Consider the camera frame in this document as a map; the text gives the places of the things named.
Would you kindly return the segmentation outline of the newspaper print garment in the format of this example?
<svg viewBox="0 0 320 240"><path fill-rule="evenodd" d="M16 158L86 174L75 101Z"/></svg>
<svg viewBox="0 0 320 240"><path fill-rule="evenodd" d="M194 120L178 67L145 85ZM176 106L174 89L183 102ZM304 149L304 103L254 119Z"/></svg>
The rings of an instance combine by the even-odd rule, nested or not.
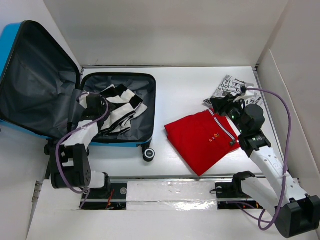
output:
<svg viewBox="0 0 320 240"><path fill-rule="evenodd" d="M212 108L212 104L210 99L211 98L224 98L228 94L232 96L236 96L241 93L241 85L246 85L247 82L238 80L237 78L226 75L223 80L218 85L217 89L214 91L213 95L203 101L203 104L208 107ZM246 105L249 104L256 104L261 106L263 104L263 98L258 93L254 92L254 95L250 98L244 100Z"/></svg>

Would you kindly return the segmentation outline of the black white striped garment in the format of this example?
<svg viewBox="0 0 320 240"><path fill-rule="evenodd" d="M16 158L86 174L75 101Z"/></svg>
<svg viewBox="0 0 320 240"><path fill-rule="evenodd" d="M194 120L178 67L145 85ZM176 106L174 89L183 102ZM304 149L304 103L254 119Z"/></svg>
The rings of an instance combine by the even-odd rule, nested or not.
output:
<svg viewBox="0 0 320 240"><path fill-rule="evenodd" d="M83 92L78 101L82 106ZM148 107L143 99L123 84L110 85L100 93L109 103L110 114L107 119L82 120L78 123L80 129L94 129L100 136L116 136L128 132L132 128L131 121L144 114Z"/></svg>

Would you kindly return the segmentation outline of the red polo shirt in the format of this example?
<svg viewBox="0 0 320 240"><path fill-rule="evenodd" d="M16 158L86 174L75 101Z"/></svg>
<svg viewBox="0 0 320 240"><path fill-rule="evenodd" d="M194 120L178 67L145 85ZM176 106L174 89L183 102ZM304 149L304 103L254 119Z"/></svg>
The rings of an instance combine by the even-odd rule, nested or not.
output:
<svg viewBox="0 0 320 240"><path fill-rule="evenodd" d="M240 148L227 117L212 108L164 126L167 139L197 176Z"/></svg>

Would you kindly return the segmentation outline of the blue kids suitcase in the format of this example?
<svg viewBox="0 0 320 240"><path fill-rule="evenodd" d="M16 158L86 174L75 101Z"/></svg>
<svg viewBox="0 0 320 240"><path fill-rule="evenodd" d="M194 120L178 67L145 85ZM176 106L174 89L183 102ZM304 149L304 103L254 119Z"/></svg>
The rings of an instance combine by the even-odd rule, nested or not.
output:
<svg viewBox="0 0 320 240"><path fill-rule="evenodd" d="M125 85L148 109L118 135L96 135L92 143L141 147L146 162L155 125L156 80L146 73L96 72L81 78L80 70L55 38L38 22L8 24L0 35L0 118L47 139L46 154L80 121L79 96Z"/></svg>

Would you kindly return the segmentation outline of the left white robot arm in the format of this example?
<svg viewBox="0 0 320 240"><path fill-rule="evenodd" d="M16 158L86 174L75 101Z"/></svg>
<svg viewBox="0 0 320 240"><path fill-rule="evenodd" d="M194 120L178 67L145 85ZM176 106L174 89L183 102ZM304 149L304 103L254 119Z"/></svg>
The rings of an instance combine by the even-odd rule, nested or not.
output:
<svg viewBox="0 0 320 240"><path fill-rule="evenodd" d="M62 137L50 151L51 184L54 189L84 193L91 183L88 146L110 115L110 104L98 93L83 92L78 97L83 108L77 127Z"/></svg>

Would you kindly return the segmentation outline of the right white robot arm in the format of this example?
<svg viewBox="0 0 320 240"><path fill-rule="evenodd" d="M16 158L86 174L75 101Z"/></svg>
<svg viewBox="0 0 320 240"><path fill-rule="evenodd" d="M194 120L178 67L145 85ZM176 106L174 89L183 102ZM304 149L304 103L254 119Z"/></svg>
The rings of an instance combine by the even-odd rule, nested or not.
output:
<svg viewBox="0 0 320 240"><path fill-rule="evenodd" d="M233 176L232 193L237 197L251 197L272 216L269 225L261 230L275 226L285 238L317 230L320 226L320 198L309 195L292 178L262 131L265 123L263 109L257 104L246 104L244 98L241 94L228 94L210 101L214 115L229 117L239 130L241 149L262 171L271 187L263 185L252 172L244 171Z"/></svg>

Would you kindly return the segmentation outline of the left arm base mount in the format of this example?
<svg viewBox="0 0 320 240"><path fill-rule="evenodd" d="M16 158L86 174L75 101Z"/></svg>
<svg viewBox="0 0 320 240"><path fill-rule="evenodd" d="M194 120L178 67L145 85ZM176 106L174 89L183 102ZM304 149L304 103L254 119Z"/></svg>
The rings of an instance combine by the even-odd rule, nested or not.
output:
<svg viewBox="0 0 320 240"><path fill-rule="evenodd" d="M85 200L85 195L80 200L82 210L108 210L118 211L127 209L126 182L112 182L110 188L92 188Z"/></svg>

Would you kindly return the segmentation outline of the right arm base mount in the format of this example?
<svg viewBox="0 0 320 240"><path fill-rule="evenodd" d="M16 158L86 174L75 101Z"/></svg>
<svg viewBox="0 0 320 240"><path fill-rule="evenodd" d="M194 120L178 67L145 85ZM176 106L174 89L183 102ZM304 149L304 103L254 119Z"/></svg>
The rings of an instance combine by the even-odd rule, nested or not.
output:
<svg viewBox="0 0 320 240"><path fill-rule="evenodd" d="M216 196L218 210L263 209L250 196L236 192L231 182L215 182L209 192Z"/></svg>

